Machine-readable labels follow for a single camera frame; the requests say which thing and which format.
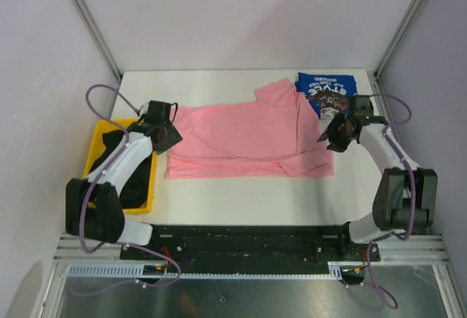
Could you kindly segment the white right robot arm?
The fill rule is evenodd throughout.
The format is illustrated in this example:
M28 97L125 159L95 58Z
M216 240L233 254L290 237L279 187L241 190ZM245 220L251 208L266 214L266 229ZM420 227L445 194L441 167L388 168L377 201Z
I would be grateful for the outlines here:
M349 222L348 236L336 242L336 251L344 260L354 260L371 244L396 237L407 240L414 230L425 230L433 224L437 173L423 168L396 141L388 122L376 115L370 96L348 99L347 113L338 113L320 135L328 150L345 152L352 142L361 145L381 174L371 213Z

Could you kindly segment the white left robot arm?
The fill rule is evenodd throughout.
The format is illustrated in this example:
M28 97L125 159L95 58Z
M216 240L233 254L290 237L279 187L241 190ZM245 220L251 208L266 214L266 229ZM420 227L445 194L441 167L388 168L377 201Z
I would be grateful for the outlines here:
M161 154L182 141L174 126L179 104L149 101L138 111L138 119L120 129L123 137L104 161L83 179L71 179L66 185L66 232L109 244L135 244L145 259L157 257L161 241L152 236L147 223L127 220L120 194L128 180L145 160Z

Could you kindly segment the pink t-shirt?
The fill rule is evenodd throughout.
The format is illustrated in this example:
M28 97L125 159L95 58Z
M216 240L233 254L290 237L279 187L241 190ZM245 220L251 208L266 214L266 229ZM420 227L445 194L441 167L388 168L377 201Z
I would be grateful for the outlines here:
M333 154L319 142L320 121L288 79L237 104L182 107L182 141L167 155L167 179L237 177L326 178Z

